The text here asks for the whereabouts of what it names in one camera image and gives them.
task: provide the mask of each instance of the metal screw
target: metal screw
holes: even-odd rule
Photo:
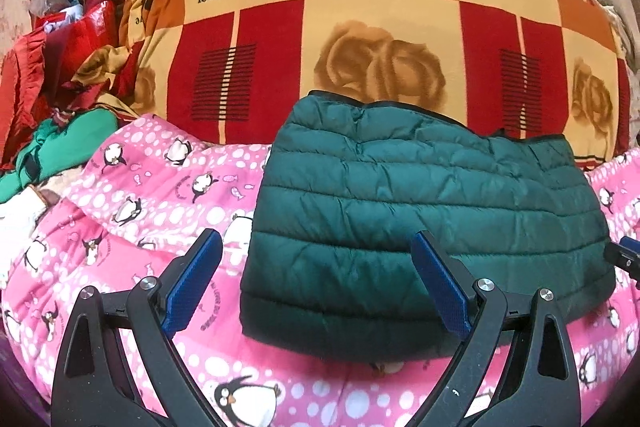
[[[140,287],[143,290],[150,290],[151,288],[156,287],[156,283],[158,283],[158,279],[155,277],[145,277],[142,281],[140,281]]]
[[[485,292],[490,292],[495,288],[495,284],[491,279],[481,279],[478,281],[478,287]]]
[[[552,301],[554,299],[554,293],[548,288],[542,288],[542,290],[540,290],[540,296],[545,299],[545,301]]]
[[[89,297],[93,297],[95,293],[95,288],[93,286],[85,286],[80,290],[80,298],[88,299]]]

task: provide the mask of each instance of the patterned bed sheet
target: patterned bed sheet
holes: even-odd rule
[[[205,227],[223,235],[222,264],[175,346],[205,396],[229,424],[256,427],[403,427],[448,360],[326,362],[242,336],[239,283],[267,145],[208,146],[156,116],[123,127],[41,221],[2,294],[15,356],[46,399],[63,331],[78,292],[131,288],[158,275]],[[612,238],[634,236],[640,219],[640,150],[587,174]],[[618,272],[605,304],[569,325],[586,420],[636,351],[638,293]],[[146,405],[161,405],[133,335],[127,360]],[[473,409],[488,404],[507,349],[498,348]],[[235,398],[230,403],[223,392]]]

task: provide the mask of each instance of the pink blanket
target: pink blanket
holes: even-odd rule
[[[404,426],[448,360],[325,362],[242,336],[239,282],[268,150],[259,144],[208,147],[154,116],[136,120],[103,144],[39,224],[2,295],[13,350],[44,397],[50,398],[78,292],[88,284],[101,291],[130,289],[142,277],[158,275],[205,227],[213,227],[223,235],[222,264],[174,343],[221,417],[229,425],[240,418],[260,427]],[[639,174],[640,150],[588,174],[614,239],[635,234]],[[635,353],[637,298],[619,272],[609,302],[569,325],[583,420],[606,399]],[[161,411],[129,332],[124,345],[146,405]],[[506,355],[507,349],[497,349],[473,410],[488,404]],[[230,406],[215,390],[232,381],[244,392]]]

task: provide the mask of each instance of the green quilted garment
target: green quilted garment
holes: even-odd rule
[[[411,105],[313,91],[265,167],[242,331],[324,359],[451,354],[408,254],[420,230],[504,291],[552,289],[567,321],[615,286],[605,217],[564,137],[482,137]]]

